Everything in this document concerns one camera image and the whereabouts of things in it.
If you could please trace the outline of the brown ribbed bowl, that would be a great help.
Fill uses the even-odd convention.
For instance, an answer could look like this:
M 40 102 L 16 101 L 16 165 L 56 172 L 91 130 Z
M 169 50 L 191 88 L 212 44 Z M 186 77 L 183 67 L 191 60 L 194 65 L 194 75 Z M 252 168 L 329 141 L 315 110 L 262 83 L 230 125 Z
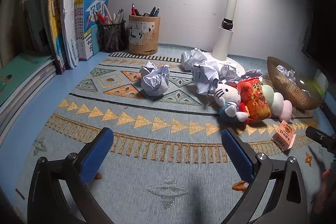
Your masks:
M 295 108 L 313 110 L 322 105 L 324 98 L 305 75 L 297 72 L 294 67 L 276 57 L 267 57 L 266 64 L 268 76 L 274 88 L 278 90 L 286 100 L 289 100 Z M 292 82 L 288 77 L 283 75 L 277 69 L 278 65 L 283 66 L 287 71 L 294 71 L 295 82 Z

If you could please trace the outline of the pastel dango plush toy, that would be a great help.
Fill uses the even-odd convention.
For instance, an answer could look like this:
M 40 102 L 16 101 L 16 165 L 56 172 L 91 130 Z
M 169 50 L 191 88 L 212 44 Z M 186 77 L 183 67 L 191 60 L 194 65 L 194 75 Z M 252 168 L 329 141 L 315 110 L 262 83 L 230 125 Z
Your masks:
M 275 92 L 269 85 L 262 85 L 261 89 L 270 108 L 272 117 L 276 117 L 280 121 L 286 121 L 289 123 L 292 119 L 293 111 L 291 102 L 285 100 L 281 93 Z

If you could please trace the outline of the red snack bag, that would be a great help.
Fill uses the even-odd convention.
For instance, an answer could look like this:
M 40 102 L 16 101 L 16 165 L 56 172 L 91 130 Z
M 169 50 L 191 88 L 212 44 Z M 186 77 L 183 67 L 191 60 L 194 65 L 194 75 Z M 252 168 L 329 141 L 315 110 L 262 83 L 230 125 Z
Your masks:
M 248 110 L 248 124 L 259 123 L 270 118 L 271 110 L 257 77 L 239 81 L 237 89 L 241 96 L 241 102 Z

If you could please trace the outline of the green tissue pack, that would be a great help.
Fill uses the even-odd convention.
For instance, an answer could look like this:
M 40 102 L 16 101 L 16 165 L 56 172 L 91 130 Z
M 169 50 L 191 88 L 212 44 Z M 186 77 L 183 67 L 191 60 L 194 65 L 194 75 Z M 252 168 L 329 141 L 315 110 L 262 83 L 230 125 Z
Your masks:
M 325 98 L 325 94 L 326 94 L 327 88 L 329 86 L 329 82 L 328 82 L 326 76 L 319 69 L 317 69 L 317 71 L 315 73 L 314 80 L 313 80 L 313 85 L 318 90 L 321 97 Z

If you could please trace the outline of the green flat book stack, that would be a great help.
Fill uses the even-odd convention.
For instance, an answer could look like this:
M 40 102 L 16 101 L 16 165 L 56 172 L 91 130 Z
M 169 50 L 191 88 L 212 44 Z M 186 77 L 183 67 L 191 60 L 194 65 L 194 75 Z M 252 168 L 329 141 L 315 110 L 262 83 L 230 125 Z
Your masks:
M 42 84 L 56 74 L 50 55 L 21 53 L 1 69 L 1 134 Z

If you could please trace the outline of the black monitor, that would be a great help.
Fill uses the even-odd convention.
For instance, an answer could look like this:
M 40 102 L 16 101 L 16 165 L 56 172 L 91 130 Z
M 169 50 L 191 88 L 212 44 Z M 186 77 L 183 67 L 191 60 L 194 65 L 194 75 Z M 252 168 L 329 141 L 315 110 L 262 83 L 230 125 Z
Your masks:
M 335 0 L 309 0 L 311 16 L 302 52 L 335 77 Z

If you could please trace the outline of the hello kitty plush toy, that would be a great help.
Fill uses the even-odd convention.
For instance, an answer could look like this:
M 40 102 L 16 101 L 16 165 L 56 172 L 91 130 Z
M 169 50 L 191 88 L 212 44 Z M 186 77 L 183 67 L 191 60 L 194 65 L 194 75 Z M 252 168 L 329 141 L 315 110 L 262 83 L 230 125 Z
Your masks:
M 219 82 L 213 92 L 215 102 L 219 105 L 219 116 L 228 123 L 243 123 L 249 114 L 244 110 L 239 91 L 232 85 Z

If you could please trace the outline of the black mesh pen holder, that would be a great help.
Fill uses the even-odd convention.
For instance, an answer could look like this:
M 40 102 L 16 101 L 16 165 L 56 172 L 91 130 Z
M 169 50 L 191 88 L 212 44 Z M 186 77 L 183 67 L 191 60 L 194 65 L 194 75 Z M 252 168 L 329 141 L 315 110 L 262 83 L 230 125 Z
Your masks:
M 104 52 L 120 52 L 128 48 L 129 40 L 126 34 L 125 21 L 118 24 L 98 23 L 98 38 L 100 48 Z

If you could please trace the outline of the yellow cover book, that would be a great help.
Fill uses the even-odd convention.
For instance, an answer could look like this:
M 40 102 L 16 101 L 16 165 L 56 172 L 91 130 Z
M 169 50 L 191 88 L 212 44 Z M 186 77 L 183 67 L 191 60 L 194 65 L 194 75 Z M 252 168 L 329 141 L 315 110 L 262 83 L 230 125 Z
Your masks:
M 63 74 L 67 67 L 67 56 L 63 41 L 60 0 L 48 0 L 48 12 L 52 44 L 56 56 L 55 59 L 58 62 L 60 73 Z

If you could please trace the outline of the small pink card box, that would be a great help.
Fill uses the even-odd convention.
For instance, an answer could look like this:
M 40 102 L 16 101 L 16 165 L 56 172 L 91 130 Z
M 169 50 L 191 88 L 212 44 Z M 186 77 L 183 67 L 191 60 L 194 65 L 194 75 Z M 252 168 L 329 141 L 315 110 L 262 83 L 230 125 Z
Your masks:
M 281 151 L 287 151 L 292 148 L 295 136 L 291 126 L 286 121 L 282 121 L 272 136 L 272 140 Z

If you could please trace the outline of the paper ball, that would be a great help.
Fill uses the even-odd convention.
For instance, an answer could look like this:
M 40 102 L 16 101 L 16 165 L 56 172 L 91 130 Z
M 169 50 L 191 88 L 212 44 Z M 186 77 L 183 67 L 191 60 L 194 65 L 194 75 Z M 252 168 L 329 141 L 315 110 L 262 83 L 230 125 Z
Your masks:
M 170 68 L 168 65 L 157 67 L 148 61 L 140 69 L 141 87 L 151 97 L 162 96 L 169 87 Z

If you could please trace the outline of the paper pile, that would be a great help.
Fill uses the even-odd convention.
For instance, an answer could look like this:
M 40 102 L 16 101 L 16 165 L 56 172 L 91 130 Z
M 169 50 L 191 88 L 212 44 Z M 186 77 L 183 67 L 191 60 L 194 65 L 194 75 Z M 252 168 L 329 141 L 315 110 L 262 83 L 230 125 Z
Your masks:
M 220 63 L 198 48 L 184 51 L 181 54 L 181 65 L 185 71 L 190 71 L 200 95 L 213 94 L 219 83 L 235 83 L 241 80 L 257 78 L 263 80 L 263 74 L 258 69 L 244 70 L 234 60 Z

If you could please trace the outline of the bamboo pen holder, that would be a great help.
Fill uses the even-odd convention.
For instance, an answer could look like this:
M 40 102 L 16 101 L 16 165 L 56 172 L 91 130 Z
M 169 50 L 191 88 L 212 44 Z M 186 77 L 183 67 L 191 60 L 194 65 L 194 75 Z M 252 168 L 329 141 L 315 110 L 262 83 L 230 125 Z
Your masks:
M 129 15 L 129 52 L 134 55 L 153 55 L 158 50 L 159 16 Z

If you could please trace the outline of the white desk lamp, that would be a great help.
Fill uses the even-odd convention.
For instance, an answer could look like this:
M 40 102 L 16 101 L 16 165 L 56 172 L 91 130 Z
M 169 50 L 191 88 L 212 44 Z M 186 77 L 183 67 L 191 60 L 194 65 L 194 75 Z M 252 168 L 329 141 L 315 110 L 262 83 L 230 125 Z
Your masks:
M 234 14 L 236 10 L 237 0 L 227 0 L 224 18 L 221 26 L 219 27 L 219 36 L 217 42 L 214 45 L 213 51 L 205 52 L 205 56 L 211 60 L 216 61 L 219 64 L 230 65 L 236 69 L 239 76 L 245 73 L 242 65 L 237 61 L 228 57 L 228 50 L 231 45 L 234 27 Z

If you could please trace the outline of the blue cover workbook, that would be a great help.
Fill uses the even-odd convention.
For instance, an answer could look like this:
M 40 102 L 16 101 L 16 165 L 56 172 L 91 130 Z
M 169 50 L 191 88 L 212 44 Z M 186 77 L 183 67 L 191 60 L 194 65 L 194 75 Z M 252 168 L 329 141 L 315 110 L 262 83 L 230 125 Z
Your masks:
M 94 55 L 92 27 L 98 14 L 106 16 L 105 7 L 109 0 L 75 0 L 75 38 L 79 60 L 86 61 Z

